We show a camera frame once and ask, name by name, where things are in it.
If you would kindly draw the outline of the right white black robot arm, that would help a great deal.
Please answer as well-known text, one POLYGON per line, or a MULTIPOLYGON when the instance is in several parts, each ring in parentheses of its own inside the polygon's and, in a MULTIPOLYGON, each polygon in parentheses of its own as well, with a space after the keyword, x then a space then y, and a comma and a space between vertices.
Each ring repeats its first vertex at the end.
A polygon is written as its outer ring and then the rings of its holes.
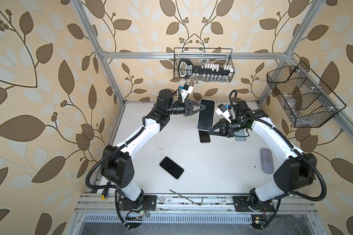
POLYGON ((304 153, 279 131, 262 109, 251 110, 245 101, 238 102, 237 90, 229 94, 229 105, 220 104, 216 113, 222 115, 208 134, 233 138, 240 130, 256 132, 276 154, 280 167, 274 172, 273 179, 261 187, 250 190, 248 206, 259 211, 273 199, 280 200, 289 195, 297 195, 309 201, 322 201, 327 195, 327 185, 316 168, 317 159, 311 153, 304 153), (321 186, 318 196, 312 197, 298 192, 317 179, 321 186))

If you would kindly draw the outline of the pale blue phone case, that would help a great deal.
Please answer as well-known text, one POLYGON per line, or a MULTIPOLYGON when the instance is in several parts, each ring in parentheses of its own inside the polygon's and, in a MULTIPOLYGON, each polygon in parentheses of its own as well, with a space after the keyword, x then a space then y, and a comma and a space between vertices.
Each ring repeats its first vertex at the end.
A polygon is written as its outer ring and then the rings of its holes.
POLYGON ((234 138, 237 142, 245 142, 247 138, 247 134, 242 129, 240 131, 234 132, 234 138))

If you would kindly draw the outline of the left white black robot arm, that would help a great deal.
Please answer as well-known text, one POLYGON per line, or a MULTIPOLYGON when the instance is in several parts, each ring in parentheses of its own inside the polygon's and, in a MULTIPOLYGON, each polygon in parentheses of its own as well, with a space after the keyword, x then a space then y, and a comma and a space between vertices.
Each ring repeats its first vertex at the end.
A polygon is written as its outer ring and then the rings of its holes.
POLYGON ((136 210, 143 205, 144 191, 133 180, 135 175, 133 158, 167 125, 171 115, 189 117, 206 109, 203 104, 183 99, 184 95, 180 90, 176 92, 177 101, 174 100, 172 91, 161 90, 152 110, 142 117, 142 125, 118 145, 105 147, 102 159, 91 168, 85 178, 87 188, 103 192, 115 189, 116 193, 130 201, 131 208, 136 210), (90 183, 91 176, 98 168, 101 175, 109 182, 108 184, 96 186, 90 183))

